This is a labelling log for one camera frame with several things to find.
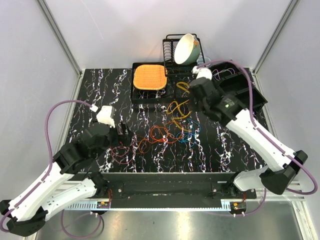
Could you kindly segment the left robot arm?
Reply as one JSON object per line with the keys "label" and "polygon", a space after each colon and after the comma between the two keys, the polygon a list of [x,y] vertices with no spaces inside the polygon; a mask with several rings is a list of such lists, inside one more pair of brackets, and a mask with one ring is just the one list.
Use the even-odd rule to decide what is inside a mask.
{"label": "left robot arm", "polygon": [[95,122],[83,133],[66,143],[52,157],[44,172],[18,197],[0,202],[1,231],[28,237],[66,207],[82,199],[103,198],[110,194],[107,179],[99,172],[90,173],[74,187],[61,193],[54,192],[90,166],[109,148],[129,146],[133,133],[125,123],[122,132],[117,127]]}

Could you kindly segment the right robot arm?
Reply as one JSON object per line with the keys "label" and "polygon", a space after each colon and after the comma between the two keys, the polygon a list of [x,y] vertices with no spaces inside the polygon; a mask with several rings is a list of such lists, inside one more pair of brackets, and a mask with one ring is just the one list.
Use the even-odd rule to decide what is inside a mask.
{"label": "right robot arm", "polygon": [[203,112],[212,121],[237,134],[266,163],[263,168],[241,171],[232,177],[227,185],[228,195],[232,198],[239,198],[245,191],[256,188],[282,195],[308,159],[303,150],[292,150],[251,119],[250,111],[234,95],[220,96],[213,82],[205,77],[190,83],[189,104],[193,111]]}

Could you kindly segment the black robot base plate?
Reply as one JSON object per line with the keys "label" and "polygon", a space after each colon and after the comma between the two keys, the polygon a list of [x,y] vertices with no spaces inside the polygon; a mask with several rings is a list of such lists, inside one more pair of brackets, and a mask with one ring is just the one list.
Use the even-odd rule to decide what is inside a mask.
{"label": "black robot base plate", "polygon": [[104,173],[113,199],[139,196],[201,195],[222,196],[222,186],[229,182],[233,173]]}

